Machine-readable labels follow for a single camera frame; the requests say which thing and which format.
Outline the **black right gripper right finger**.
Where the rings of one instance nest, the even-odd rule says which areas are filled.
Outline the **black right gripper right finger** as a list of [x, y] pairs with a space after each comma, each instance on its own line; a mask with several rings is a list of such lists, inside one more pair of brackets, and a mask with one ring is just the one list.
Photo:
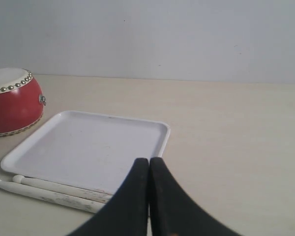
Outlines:
[[238, 235], [198, 206], [160, 157], [149, 162], [149, 208], [154, 236]]

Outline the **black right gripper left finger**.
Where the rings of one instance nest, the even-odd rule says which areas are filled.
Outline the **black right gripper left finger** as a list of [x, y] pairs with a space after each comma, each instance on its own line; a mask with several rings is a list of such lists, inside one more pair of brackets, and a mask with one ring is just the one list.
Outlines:
[[113, 197], [71, 236], [145, 236], [148, 226], [148, 170], [145, 158], [135, 159]]

